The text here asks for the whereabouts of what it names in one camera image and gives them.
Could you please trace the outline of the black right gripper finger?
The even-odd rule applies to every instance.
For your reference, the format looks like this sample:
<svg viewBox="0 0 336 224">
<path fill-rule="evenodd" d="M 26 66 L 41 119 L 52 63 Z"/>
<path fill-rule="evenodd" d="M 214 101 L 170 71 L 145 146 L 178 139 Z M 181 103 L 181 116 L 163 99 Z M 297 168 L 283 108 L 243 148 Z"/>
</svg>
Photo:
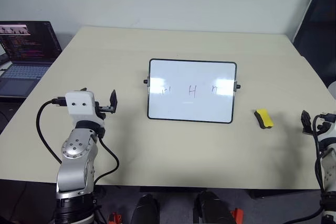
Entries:
<svg viewBox="0 0 336 224">
<path fill-rule="evenodd" d="M 301 123 L 302 123 L 302 132 L 304 134 L 312 134 L 312 124 L 311 124 L 311 117 L 309 113 L 305 110 L 302 111 L 301 113 Z"/>
</svg>

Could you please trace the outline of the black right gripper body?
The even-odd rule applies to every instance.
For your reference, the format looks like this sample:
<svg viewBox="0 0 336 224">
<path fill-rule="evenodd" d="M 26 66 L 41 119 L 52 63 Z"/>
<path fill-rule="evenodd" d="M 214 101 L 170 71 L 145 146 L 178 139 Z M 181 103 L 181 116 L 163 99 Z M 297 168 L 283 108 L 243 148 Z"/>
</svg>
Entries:
<svg viewBox="0 0 336 224">
<path fill-rule="evenodd" d="M 325 133 L 328 131 L 328 123 L 323 122 L 322 124 L 312 124 L 312 133 Z"/>
</svg>

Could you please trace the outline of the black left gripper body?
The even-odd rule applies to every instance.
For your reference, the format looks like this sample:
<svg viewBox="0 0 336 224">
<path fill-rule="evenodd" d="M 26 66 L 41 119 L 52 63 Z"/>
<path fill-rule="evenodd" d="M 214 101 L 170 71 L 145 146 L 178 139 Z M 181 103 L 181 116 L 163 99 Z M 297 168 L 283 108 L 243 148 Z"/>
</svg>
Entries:
<svg viewBox="0 0 336 224">
<path fill-rule="evenodd" d="M 111 114 L 115 113 L 115 107 L 116 107 L 115 102 L 112 102 L 109 106 L 100 106 L 98 101 L 96 101 L 94 104 L 95 104 L 96 116 L 102 120 L 106 119 L 107 113 L 111 113 Z"/>
</svg>

